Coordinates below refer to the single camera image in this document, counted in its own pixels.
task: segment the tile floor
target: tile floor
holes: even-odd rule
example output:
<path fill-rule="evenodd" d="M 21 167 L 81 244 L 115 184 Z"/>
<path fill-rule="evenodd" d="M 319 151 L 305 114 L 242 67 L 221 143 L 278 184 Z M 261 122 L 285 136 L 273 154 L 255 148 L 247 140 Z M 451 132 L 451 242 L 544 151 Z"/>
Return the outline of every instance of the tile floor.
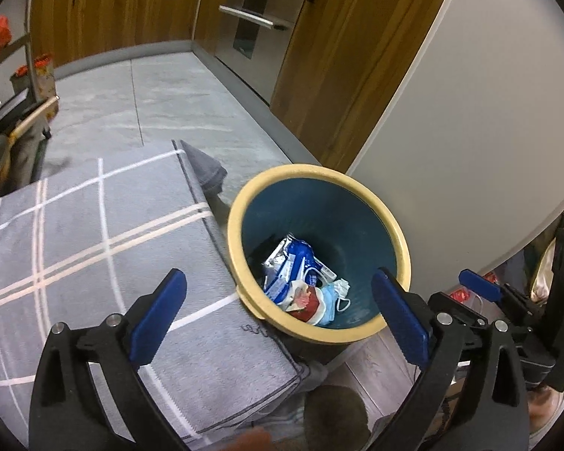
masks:
<path fill-rule="evenodd" d="M 149 141 L 184 139 L 229 172 L 220 195 L 288 158 L 192 53 L 123 61 L 58 81 L 60 111 L 51 123 L 43 176 Z M 397 410 L 414 381 L 388 329 L 372 336 L 327 383 L 361 395 L 370 428 Z"/>

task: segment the blue face mask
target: blue face mask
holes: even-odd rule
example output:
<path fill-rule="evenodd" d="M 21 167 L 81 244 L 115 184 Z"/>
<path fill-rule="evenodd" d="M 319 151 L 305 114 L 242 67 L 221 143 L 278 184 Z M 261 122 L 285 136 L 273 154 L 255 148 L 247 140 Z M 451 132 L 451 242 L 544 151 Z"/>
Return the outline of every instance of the blue face mask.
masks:
<path fill-rule="evenodd" d="M 350 301 L 346 298 L 349 291 L 349 284 L 345 280 L 337 280 L 334 283 L 329 283 L 322 287 L 323 302 L 326 305 L 326 311 L 322 319 L 316 324 L 318 327 L 324 327 L 334 321 L 336 312 L 344 312 L 350 306 Z M 340 301 L 346 302 L 342 309 L 340 308 Z"/>
<path fill-rule="evenodd" d="M 336 301 L 338 294 L 334 290 L 333 285 L 326 285 L 322 289 L 323 302 L 326 305 L 326 312 L 323 313 L 322 319 L 316 324 L 319 327 L 324 327 L 334 321 L 336 313 Z"/>

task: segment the gray blanket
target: gray blanket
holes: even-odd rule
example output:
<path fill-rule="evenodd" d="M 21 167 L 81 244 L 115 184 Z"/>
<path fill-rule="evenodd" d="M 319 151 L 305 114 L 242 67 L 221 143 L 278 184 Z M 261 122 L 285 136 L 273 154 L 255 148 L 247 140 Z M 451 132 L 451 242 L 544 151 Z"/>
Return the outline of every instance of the gray blanket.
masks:
<path fill-rule="evenodd" d="M 197 449 L 292 393 L 305 367 L 244 310 L 203 190 L 225 170 L 182 142 L 98 159 L 0 199 L 0 416 L 27 443 L 35 370 L 50 327 L 124 313 L 171 268 L 188 295 L 141 378 Z M 91 365 L 105 410 L 129 433 Z"/>

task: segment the blue gripper pad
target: blue gripper pad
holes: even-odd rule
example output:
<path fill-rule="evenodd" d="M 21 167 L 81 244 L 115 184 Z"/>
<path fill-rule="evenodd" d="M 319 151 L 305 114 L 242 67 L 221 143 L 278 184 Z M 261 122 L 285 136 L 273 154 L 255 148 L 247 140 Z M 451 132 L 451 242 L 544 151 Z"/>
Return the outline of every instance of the blue gripper pad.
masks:
<path fill-rule="evenodd" d="M 128 320 L 136 323 L 129 339 L 129 360 L 133 365 L 143 366 L 153 360 L 185 299 L 186 276 L 179 269 L 172 269 L 151 295 L 140 297 L 130 307 L 126 317 L 130 315 Z M 144 315 L 134 321 L 138 309 Z"/>
<path fill-rule="evenodd" d="M 382 269 L 371 279 L 371 293 L 405 359 L 421 369 L 427 367 L 429 335 L 405 300 L 409 294 Z"/>
<path fill-rule="evenodd" d="M 485 280 L 469 269 L 464 269 L 459 274 L 458 280 L 461 286 L 465 286 L 490 302 L 498 302 L 502 298 L 502 292 L 495 283 Z"/>

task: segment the baseboard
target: baseboard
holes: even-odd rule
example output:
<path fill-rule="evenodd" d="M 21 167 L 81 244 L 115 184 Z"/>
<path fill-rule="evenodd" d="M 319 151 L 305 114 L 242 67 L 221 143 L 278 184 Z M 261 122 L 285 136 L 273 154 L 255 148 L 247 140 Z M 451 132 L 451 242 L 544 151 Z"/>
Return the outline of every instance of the baseboard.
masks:
<path fill-rule="evenodd" d="M 190 52 L 192 41 L 168 41 L 154 42 L 152 44 L 134 45 L 124 47 L 114 51 L 107 51 L 87 58 L 69 62 L 55 69 L 55 78 L 63 79 L 72 74 L 82 71 L 92 70 L 114 62 L 127 61 L 128 59 L 145 58 L 148 56 L 158 56 L 160 54 L 171 54 L 176 52 Z"/>
<path fill-rule="evenodd" d="M 291 162 L 320 165 L 299 139 L 280 122 L 269 110 L 269 106 L 244 81 L 195 42 L 193 42 L 193 52 L 282 149 Z"/>

